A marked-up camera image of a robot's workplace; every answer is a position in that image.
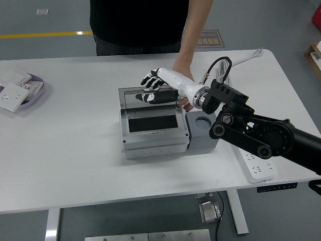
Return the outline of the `person's hand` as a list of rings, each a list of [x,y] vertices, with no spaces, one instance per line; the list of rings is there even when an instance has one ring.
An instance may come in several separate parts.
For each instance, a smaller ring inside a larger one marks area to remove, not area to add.
[[[189,78],[190,80],[194,81],[194,78],[192,76],[191,70],[190,70],[190,65],[191,65],[191,60],[184,59],[183,57],[178,56],[175,60],[175,63],[173,65],[173,70],[176,72],[181,73],[185,77]],[[179,103],[179,106],[182,106],[183,109],[186,112],[191,111],[194,107],[190,104],[187,98],[181,98],[181,101]]]

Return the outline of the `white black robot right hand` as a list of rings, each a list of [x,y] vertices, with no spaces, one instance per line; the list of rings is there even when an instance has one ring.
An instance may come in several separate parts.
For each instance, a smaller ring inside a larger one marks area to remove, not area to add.
[[[177,90],[178,95],[186,97],[190,104],[198,109],[202,108],[201,98],[209,91],[208,86],[197,84],[181,73],[165,68],[151,70],[142,80],[141,85],[150,88],[153,83],[158,82],[164,82],[172,89]]]

